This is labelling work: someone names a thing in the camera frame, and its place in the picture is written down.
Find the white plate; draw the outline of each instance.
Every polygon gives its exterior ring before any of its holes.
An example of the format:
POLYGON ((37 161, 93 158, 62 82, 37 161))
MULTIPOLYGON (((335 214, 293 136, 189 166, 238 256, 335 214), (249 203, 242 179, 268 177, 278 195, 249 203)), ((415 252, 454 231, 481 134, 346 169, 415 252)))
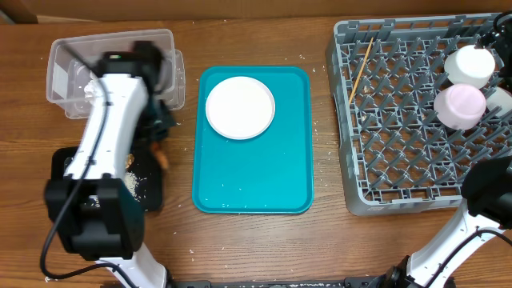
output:
POLYGON ((206 100, 208 123, 220 135, 246 140, 263 133, 272 123, 275 101, 259 80, 232 77, 216 85, 206 100))

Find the small cup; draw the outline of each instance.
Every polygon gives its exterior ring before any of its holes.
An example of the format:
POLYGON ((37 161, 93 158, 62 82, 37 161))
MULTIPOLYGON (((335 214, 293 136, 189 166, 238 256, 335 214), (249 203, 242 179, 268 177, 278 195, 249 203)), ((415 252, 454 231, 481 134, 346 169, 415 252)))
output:
POLYGON ((455 84, 436 96, 434 110, 439 121, 451 129, 475 127, 486 111, 486 98, 469 84, 455 84))
POLYGON ((453 84, 470 84, 480 89, 484 87, 494 72, 496 61, 487 49, 464 46, 448 56, 445 71, 453 84))
POLYGON ((487 108, 492 110, 500 106, 502 109, 496 113, 501 117, 512 110, 512 94, 500 87, 496 87, 496 91, 487 98, 487 108))

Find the pink cup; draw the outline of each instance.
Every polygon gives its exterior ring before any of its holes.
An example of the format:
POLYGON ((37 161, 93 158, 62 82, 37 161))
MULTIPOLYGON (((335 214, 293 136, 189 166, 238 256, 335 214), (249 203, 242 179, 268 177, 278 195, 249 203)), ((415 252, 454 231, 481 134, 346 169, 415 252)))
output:
POLYGON ((478 124, 486 111, 486 98, 472 85, 455 84, 439 92, 434 110, 447 127, 468 130, 478 124))

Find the gray dish rack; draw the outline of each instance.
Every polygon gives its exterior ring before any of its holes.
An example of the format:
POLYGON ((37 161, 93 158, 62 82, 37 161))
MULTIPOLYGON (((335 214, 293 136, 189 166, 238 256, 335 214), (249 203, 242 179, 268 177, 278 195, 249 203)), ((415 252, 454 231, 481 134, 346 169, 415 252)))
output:
MULTIPOLYGON (((450 84, 446 56, 475 44, 498 14, 341 21, 326 50, 338 114, 347 209, 356 215, 415 213, 458 206, 478 161, 512 154, 512 111, 487 111, 471 130, 437 119, 435 95, 450 84), (370 39, 368 61, 363 58, 370 39), (354 100, 353 82, 364 69, 354 100)), ((503 62, 482 88, 490 96, 503 62)))

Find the wood grain surface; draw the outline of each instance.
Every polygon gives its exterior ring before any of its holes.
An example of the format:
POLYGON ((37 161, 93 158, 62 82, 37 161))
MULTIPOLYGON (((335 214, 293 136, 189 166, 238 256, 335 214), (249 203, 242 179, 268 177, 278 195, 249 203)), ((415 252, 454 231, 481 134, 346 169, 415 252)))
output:
MULTIPOLYGON (((428 243, 454 210, 356 217, 345 207, 338 124, 325 48, 341 18, 120 22, 0 27, 0 286, 96 287, 115 279, 96 270, 44 282, 39 254, 50 228, 42 200, 56 149, 75 146, 85 121, 69 120, 46 100, 46 66, 58 38, 168 28, 183 52, 186 104, 165 140, 170 160, 165 206, 146 216, 145 242, 177 280, 212 282, 343 279, 384 273, 428 243), (293 65, 310 76, 314 125, 314 203, 304 214, 204 214, 192 203, 198 80, 218 65, 293 65)), ((49 267, 63 273, 87 263, 56 239, 49 267)), ((460 287, 506 287, 512 253, 499 240, 456 272, 460 287)))

